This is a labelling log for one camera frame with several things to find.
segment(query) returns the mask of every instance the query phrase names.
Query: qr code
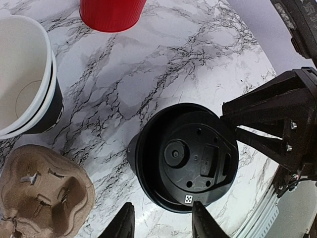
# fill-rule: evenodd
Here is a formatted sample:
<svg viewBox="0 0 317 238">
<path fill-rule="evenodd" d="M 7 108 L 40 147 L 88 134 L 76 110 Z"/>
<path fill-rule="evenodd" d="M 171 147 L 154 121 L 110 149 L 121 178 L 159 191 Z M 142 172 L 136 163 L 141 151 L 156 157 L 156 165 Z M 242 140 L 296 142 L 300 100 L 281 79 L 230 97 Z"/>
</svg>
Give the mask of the qr code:
<svg viewBox="0 0 317 238">
<path fill-rule="evenodd" d="M 192 195 L 186 195 L 185 197 L 185 203 L 192 203 L 193 202 L 193 196 Z"/>
</svg>

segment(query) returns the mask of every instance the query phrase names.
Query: marble countertop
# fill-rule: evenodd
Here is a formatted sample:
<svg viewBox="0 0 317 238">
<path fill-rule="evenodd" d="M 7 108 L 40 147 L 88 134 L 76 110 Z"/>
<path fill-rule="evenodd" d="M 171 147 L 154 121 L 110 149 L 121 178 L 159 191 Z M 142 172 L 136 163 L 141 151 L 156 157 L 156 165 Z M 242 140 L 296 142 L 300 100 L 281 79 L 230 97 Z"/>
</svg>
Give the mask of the marble countertop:
<svg viewBox="0 0 317 238">
<path fill-rule="evenodd" d="M 78 237 L 96 238 L 125 202 L 137 238 L 191 238 L 191 214 L 174 214 L 143 193 L 126 148 L 151 116 L 180 102 L 221 115 L 221 106 L 275 76 L 256 39 L 226 0 L 148 0 L 138 24 L 119 34 L 88 28 L 79 0 L 0 0 L 0 16 L 39 21 L 57 57 L 65 112 L 53 130 L 0 141 L 0 171 L 12 149 L 44 145 L 81 165 L 96 204 Z M 208 206 L 232 237 L 267 190 L 277 164 L 239 143 L 230 191 Z"/>
</svg>

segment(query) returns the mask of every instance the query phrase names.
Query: red cup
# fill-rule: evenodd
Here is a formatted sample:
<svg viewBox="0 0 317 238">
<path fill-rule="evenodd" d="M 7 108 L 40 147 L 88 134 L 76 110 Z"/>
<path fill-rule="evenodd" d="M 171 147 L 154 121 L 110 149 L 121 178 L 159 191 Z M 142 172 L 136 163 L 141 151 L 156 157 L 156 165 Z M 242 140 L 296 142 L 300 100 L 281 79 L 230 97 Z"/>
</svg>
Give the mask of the red cup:
<svg viewBox="0 0 317 238">
<path fill-rule="evenodd" d="M 84 23 L 103 32 L 120 32 L 134 26 L 146 0 L 80 0 Z"/>
</svg>

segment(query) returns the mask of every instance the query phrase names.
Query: stacked cup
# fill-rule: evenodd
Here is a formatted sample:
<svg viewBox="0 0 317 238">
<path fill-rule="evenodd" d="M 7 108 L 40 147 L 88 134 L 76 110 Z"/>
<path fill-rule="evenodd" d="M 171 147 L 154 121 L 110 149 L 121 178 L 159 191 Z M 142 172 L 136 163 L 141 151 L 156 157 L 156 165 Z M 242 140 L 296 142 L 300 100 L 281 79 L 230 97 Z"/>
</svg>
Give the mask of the stacked cup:
<svg viewBox="0 0 317 238">
<path fill-rule="evenodd" d="M 56 58 L 45 29 L 25 16 L 0 18 L 0 139 L 52 129 L 63 113 Z"/>
</svg>

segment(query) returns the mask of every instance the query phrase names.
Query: wire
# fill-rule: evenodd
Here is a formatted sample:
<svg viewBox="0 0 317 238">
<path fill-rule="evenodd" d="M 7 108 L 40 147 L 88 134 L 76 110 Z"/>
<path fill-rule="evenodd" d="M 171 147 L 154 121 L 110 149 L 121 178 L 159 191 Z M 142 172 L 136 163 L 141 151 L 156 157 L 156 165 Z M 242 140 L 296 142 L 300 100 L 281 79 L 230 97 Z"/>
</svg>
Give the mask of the wire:
<svg viewBox="0 0 317 238">
<path fill-rule="evenodd" d="M 294 188 L 298 185 L 299 182 L 302 181 L 311 181 L 311 179 L 309 178 L 301 178 L 299 180 L 296 180 L 294 182 L 292 182 L 290 185 L 288 185 L 285 189 L 283 189 L 278 195 L 277 198 L 281 198 L 288 190 L 290 190 L 291 188 Z"/>
</svg>

